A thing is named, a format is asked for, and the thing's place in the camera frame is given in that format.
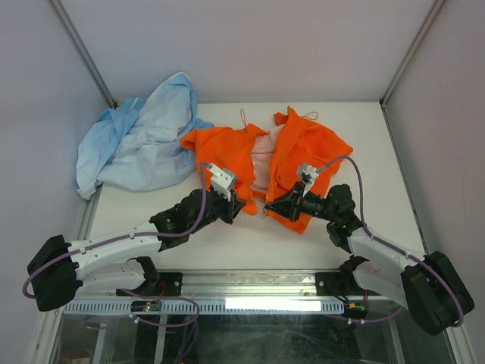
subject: orange cloth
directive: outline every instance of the orange cloth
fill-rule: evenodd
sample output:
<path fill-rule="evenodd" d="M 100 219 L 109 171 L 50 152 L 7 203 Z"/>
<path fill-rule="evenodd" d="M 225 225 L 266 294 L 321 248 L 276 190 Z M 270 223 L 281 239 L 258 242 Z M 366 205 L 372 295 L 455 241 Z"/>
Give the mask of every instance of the orange cloth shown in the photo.
<path fill-rule="evenodd" d="M 248 125 L 247 132 L 244 129 L 213 127 L 192 130 L 181 140 L 183 148 L 196 151 L 198 168 L 200 162 L 210 162 L 215 163 L 219 168 L 228 168 L 236 174 L 238 181 L 234 189 L 238 198 L 246 201 L 243 211 L 250 215 L 258 213 L 255 196 L 271 202 L 291 190 L 299 180 L 296 170 L 301 164 L 308 163 L 319 168 L 332 158 L 338 155 L 349 155 L 353 150 L 332 130 L 299 116 L 290 107 L 288 107 L 288 115 L 277 113 L 274 115 L 274 120 L 277 125 L 285 124 L 285 127 L 278 136 L 271 157 L 271 180 L 267 196 L 251 188 L 251 183 L 255 180 L 251 150 L 256 137 L 268 134 L 267 131 L 253 124 Z M 338 171 L 339 166 L 340 163 L 337 162 L 320 173 L 311 191 L 324 196 L 330 184 L 330 177 Z M 210 174 L 207 173 L 205 178 L 209 186 Z M 300 234 L 303 234 L 311 219 L 308 215 L 301 215 L 297 222 L 292 223 L 274 212 L 266 213 Z"/>

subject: blue cloth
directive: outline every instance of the blue cloth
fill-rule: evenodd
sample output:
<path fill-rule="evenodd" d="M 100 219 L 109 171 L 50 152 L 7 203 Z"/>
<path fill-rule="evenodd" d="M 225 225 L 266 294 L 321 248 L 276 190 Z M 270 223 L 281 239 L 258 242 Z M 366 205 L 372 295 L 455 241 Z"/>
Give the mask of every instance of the blue cloth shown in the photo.
<path fill-rule="evenodd" d="M 196 154 L 180 139 L 194 128 L 214 126 L 196 112 L 197 96 L 184 73 L 147 99 L 126 99 L 121 108 L 105 110 L 79 145 L 77 192 L 89 199 L 102 182 L 135 191 L 181 182 L 196 169 Z"/>

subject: pink cloth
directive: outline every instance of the pink cloth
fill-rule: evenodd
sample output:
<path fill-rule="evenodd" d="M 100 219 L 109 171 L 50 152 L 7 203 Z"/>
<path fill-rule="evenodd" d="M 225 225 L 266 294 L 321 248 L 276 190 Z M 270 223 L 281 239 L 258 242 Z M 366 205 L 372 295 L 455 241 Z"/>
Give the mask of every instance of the pink cloth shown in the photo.
<path fill-rule="evenodd" d="M 251 188 L 255 191 L 266 193 L 268 191 L 268 184 L 270 183 L 270 160 L 274 152 L 274 146 L 280 131 L 284 125 L 274 127 L 269 130 L 269 133 L 264 136 L 258 136 L 255 145 L 251 150 L 252 165 L 255 169 L 255 181 L 251 184 Z"/>

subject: white tabletop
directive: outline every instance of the white tabletop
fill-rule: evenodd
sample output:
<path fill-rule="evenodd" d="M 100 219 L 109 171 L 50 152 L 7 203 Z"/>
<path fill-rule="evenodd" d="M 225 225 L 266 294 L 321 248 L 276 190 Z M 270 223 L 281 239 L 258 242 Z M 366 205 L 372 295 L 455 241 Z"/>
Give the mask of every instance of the white tabletop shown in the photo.
<path fill-rule="evenodd" d="M 379 234 L 409 249 L 423 252 L 421 238 L 405 190 L 383 114 L 377 102 L 201 104 L 197 116 L 216 126 L 263 129 L 274 126 L 273 114 L 291 105 L 300 115 L 317 111 L 318 121 L 333 129 L 349 145 L 364 181 L 366 222 Z M 348 184 L 358 211 L 358 184 L 353 167 L 343 162 L 331 185 Z M 91 237 L 138 225 L 169 209 L 201 184 L 194 172 L 182 183 L 154 192 L 134 193 L 105 184 L 96 209 Z M 312 219 L 299 235 L 272 218 L 241 212 L 233 225 L 222 221 L 193 234 L 188 243 L 154 255 L 163 269 L 329 269 L 338 268 L 348 254 L 336 248 L 325 221 Z"/>

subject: robotic arm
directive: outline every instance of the robotic arm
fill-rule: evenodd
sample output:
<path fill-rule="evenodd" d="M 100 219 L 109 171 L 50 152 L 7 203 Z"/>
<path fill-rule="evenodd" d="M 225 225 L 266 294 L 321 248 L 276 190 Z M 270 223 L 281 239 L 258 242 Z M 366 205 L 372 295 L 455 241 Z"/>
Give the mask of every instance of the robotic arm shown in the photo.
<path fill-rule="evenodd" d="M 27 266 L 39 311 L 57 309 L 91 292 L 123 288 L 150 294 L 159 276 L 147 255 L 187 242 L 190 234 L 218 219 L 232 224 L 246 204 L 236 197 L 236 176 L 232 172 L 216 165 L 209 165 L 208 170 L 213 176 L 201 216 L 203 190 L 199 189 L 122 234 L 69 243 L 62 235 L 47 240 Z M 58 262 L 41 269 L 55 259 Z"/>
<path fill-rule="evenodd" d="M 409 260 L 409 256 L 415 256 L 451 288 L 464 314 L 474 308 L 470 294 L 444 254 L 434 252 L 424 256 L 390 243 L 364 226 L 355 215 L 355 202 L 348 185 L 331 187 L 327 197 L 323 198 L 309 192 L 318 177 L 316 168 L 302 165 L 298 175 L 302 180 L 265 208 L 290 221 L 297 221 L 301 214 L 329 221 L 327 233 L 331 241 L 351 254 L 350 259 L 340 266 L 343 277 L 350 280 L 347 287 L 356 285 L 388 297 L 405 307 L 428 334 L 439 334 L 457 321 L 457 308 L 444 286 L 422 265 Z M 376 240 L 389 244 L 383 245 Z M 405 255 L 398 254 L 391 246 L 405 251 Z"/>

